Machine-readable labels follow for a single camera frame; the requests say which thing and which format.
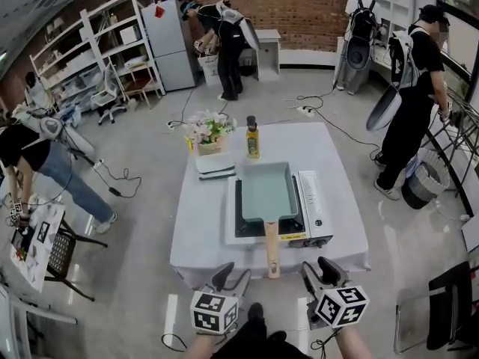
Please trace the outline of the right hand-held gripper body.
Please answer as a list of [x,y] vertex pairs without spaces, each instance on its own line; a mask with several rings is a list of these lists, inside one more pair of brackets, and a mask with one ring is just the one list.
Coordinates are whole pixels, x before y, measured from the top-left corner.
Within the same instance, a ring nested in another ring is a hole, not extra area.
[[330,327],[339,329],[357,324],[370,299],[361,286],[319,289],[308,303],[307,317],[311,330]]

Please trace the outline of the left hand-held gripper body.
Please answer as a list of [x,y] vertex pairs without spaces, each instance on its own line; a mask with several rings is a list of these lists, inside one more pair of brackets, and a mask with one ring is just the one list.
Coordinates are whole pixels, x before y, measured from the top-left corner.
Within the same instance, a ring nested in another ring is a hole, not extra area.
[[207,334],[224,334],[238,320],[246,285],[218,292],[204,285],[194,292],[190,304],[192,327]]

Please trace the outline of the white portable gas stove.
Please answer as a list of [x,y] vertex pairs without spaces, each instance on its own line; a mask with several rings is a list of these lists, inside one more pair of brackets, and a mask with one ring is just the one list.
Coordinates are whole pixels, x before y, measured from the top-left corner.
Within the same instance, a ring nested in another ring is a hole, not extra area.
[[[292,174],[299,212],[295,218],[278,223],[278,240],[290,248],[321,248],[333,237],[331,223],[323,206],[323,196],[314,171]],[[242,181],[228,179],[225,213],[225,244],[253,248],[265,242],[262,221],[242,217]]]

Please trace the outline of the rectangular pan with wooden handle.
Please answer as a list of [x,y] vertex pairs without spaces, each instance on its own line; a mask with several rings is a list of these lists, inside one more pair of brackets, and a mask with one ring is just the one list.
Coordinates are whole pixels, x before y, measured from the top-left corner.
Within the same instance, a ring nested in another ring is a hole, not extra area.
[[299,205],[288,162],[246,165],[242,174],[242,217],[262,221],[268,277],[280,277],[279,221],[295,218]]

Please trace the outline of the person's left forearm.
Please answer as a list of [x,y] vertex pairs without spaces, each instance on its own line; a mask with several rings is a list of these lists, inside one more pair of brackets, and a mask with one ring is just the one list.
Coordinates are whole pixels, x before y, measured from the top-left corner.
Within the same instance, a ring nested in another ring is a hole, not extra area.
[[198,334],[181,359],[210,359],[227,340],[225,335]]

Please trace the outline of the person's right forearm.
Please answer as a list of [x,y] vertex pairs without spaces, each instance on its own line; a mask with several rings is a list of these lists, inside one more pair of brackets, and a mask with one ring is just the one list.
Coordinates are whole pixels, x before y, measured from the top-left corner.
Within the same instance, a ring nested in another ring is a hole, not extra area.
[[339,328],[335,338],[342,359],[373,359],[373,355],[359,333],[352,326]]

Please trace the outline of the person's legs and shoes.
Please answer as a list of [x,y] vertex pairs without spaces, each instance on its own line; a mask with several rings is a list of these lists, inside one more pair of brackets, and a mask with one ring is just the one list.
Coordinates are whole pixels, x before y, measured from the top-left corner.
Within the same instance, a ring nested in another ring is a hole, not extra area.
[[287,341],[286,331],[267,333],[263,306],[248,309],[247,322],[210,359],[311,359]]

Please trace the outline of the white green-edged plate stack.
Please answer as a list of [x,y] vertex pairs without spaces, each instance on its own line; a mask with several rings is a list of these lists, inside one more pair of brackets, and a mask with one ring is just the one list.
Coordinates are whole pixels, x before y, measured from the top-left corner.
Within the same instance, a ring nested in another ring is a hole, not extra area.
[[236,167],[230,153],[214,153],[195,157],[199,180],[216,180],[236,176]]

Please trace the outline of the white tablecloth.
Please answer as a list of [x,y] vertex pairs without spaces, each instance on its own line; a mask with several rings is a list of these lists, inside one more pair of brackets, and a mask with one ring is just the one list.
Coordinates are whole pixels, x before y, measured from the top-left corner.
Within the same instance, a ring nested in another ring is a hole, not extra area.
[[[344,164],[324,123],[263,125],[259,128],[259,163],[289,162],[292,171],[315,171],[322,191],[321,205],[333,237],[321,249],[281,244],[282,275],[297,273],[302,262],[318,256],[347,271],[369,269],[369,245]],[[233,262],[234,276],[251,269],[254,279],[267,276],[263,245],[246,249],[225,244],[226,179],[201,181],[194,153],[188,157],[171,246],[170,264],[185,283],[201,286],[217,267]]]

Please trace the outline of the grey laundry basket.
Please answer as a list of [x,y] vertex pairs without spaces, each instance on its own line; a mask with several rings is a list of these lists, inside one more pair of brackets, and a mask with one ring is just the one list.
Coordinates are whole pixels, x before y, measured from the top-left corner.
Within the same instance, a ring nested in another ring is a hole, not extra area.
[[434,150],[420,148],[409,161],[401,193],[413,209],[422,209],[436,199],[451,183],[445,162]]

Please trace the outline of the olive oil bottle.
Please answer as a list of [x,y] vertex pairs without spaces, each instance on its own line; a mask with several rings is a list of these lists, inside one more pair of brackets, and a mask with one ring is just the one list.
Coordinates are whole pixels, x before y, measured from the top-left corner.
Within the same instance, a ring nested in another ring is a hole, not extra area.
[[252,159],[258,159],[259,154],[259,131],[257,128],[257,122],[255,116],[247,116],[247,130],[246,141],[248,148],[248,157]]

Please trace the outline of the white flat board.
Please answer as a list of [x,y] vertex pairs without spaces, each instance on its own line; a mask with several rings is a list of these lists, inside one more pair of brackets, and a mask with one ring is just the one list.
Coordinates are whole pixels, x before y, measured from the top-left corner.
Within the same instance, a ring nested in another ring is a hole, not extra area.
[[462,234],[466,250],[471,253],[479,247],[479,213],[474,215],[462,226]]

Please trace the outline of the pink flower bouquet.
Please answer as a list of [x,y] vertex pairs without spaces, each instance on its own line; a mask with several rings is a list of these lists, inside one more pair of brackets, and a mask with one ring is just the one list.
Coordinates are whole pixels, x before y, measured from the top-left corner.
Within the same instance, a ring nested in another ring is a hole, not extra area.
[[192,150],[199,156],[221,153],[228,136],[236,131],[237,121],[225,113],[198,111],[183,124]]

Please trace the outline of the black mesh chair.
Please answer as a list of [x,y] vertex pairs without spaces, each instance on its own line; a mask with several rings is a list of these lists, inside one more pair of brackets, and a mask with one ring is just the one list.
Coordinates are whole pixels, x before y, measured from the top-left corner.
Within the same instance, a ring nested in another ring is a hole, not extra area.
[[80,236],[63,218],[54,238],[52,252],[49,255],[46,269],[48,275],[45,276],[44,280],[47,282],[62,283],[69,289],[73,290],[76,294],[88,299],[89,301],[95,302],[94,297],[84,294],[67,279],[77,242],[100,245],[104,248],[108,247],[104,242],[88,238],[87,236]]

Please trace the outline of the patterned cloth table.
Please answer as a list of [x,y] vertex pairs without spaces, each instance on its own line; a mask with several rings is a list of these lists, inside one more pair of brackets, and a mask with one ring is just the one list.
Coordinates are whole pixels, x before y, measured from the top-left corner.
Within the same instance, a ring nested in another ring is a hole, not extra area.
[[35,206],[28,227],[17,228],[11,240],[10,259],[27,283],[42,292],[53,243],[65,213],[60,203]]

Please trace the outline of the metal drying rack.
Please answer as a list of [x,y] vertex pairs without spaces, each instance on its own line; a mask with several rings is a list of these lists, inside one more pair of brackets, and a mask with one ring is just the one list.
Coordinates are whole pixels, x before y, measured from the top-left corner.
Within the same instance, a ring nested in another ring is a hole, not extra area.
[[454,184],[449,190],[459,195],[466,192],[468,176],[476,177],[479,168],[479,112],[452,89],[447,93],[450,117],[435,130],[439,114],[434,114],[422,146],[439,154]]

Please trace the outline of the white storage bin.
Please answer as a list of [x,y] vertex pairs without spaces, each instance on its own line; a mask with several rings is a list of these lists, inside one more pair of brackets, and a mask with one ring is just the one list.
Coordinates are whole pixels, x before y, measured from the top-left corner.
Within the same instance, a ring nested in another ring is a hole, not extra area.
[[208,87],[220,85],[221,81],[218,72],[218,56],[203,56],[198,59],[198,63],[203,70],[205,82]]

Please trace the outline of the wooden stool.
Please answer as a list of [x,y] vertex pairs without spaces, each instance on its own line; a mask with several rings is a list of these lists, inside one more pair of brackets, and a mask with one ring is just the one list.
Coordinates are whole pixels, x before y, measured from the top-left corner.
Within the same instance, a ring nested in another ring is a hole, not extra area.
[[152,109],[150,100],[147,97],[147,86],[152,81],[152,78],[140,78],[127,82],[123,86],[123,93],[126,97],[126,102],[130,104],[131,102],[133,102],[134,96],[139,96],[140,99],[143,99],[146,102],[147,107],[149,109]]

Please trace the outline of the white office chair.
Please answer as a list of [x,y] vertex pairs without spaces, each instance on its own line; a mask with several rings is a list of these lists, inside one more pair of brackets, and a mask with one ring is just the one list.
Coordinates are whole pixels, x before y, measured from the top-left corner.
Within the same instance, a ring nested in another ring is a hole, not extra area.
[[97,85],[97,92],[91,97],[91,103],[100,116],[99,126],[105,119],[115,123],[116,112],[127,112],[127,106],[120,102],[120,86],[112,62],[108,63],[103,81]]

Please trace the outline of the white small desk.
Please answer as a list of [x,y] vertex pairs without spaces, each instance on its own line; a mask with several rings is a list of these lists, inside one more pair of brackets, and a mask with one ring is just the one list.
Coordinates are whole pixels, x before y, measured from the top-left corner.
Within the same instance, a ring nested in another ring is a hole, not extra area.
[[257,77],[260,82],[278,81],[280,78],[280,39],[276,29],[256,30],[260,48],[257,51]]

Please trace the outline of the grey refrigerator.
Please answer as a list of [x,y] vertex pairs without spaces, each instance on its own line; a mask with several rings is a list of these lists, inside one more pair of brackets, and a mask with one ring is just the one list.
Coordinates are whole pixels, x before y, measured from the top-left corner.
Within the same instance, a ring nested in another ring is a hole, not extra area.
[[196,86],[198,62],[189,23],[178,0],[159,1],[141,10],[154,62],[165,91]]

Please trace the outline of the white open shelving rack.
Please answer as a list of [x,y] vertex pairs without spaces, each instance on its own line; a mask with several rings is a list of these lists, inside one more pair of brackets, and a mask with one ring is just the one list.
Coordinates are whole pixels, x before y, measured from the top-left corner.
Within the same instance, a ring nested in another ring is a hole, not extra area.
[[123,86],[132,80],[152,78],[147,95],[165,95],[154,62],[141,10],[155,0],[108,0],[92,10],[81,10],[79,19],[62,29],[30,61],[36,77],[50,91],[92,67],[104,72],[112,62]]

